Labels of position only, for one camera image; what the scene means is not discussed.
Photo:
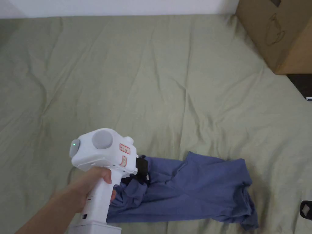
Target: wrinkled fabric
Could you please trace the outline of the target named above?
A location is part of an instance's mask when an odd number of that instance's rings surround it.
[[[258,227],[247,188],[245,160],[224,161],[189,152],[186,160],[146,158],[150,185],[132,179],[116,188],[107,222],[161,222],[212,218]]]
[[[244,158],[255,234],[311,233],[298,209],[312,200],[312,105],[266,66],[236,16],[0,20],[0,34],[1,233],[78,178],[68,179],[70,143],[99,128],[150,157]],[[242,233],[213,219],[118,226]]]

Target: white handle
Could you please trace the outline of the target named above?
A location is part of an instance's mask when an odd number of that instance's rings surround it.
[[[86,205],[81,213],[81,219],[78,225],[90,222],[106,223],[107,212],[114,185],[119,185],[122,177],[119,170],[111,171],[112,183],[108,184],[102,178],[98,181],[87,198]]]

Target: red warning label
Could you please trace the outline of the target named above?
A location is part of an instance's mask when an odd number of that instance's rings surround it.
[[[123,144],[120,144],[120,145],[119,145],[119,149],[120,149],[121,151],[127,153],[127,154],[130,154],[130,148],[127,147],[127,146],[125,146],[125,145],[123,145]]]
[[[121,164],[119,164],[119,166],[125,167],[126,165],[127,165],[127,157],[122,156],[122,161],[121,161]]]

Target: folded clothing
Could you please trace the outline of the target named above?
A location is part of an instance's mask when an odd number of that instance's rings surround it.
[[[145,158],[149,182],[132,179],[116,187],[107,222],[166,222],[212,218],[258,227],[247,188],[252,184],[245,160],[224,161],[189,152],[185,161]]]

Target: black object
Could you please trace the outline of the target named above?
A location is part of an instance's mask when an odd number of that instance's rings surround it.
[[[150,184],[149,171],[148,171],[148,162],[145,160],[145,155],[136,159],[135,166],[138,169],[138,173],[136,175],[131,174],[127,178],[122,178],[121,182],[128,185],[132,179],[136,179],[140,184]]]
[[[312,201],[302,201],[299,212],[301,217],[312,220]]]
[[[309,97],[312,97],[312,74],[287,75],[287,77],[306,100],[312,101],[312,99],[309,99]]]
[[[280,6],[281,0],[271,0],[271,2],[273,2],[273,4],[277,7]]]

